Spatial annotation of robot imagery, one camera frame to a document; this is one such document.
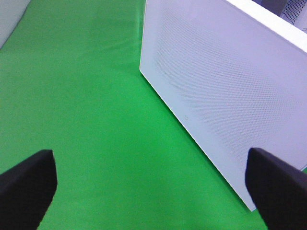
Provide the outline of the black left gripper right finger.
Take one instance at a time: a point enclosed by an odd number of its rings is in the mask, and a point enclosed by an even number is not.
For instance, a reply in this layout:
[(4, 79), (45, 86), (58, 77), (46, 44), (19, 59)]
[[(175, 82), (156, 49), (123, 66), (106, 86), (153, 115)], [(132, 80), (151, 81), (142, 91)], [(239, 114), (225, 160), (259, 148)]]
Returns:
[(251, 148), (245, 185), (270, 230), (307, 228), (307, 175), (261, 148)]

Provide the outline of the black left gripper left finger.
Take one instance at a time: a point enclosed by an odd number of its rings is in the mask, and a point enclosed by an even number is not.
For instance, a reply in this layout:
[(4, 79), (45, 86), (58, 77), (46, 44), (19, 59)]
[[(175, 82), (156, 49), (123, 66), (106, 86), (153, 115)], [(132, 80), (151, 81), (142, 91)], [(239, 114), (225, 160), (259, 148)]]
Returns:
[(36, 230), (58, 186), (53, 151), (43, 149), (0, 175), (0, 228)]

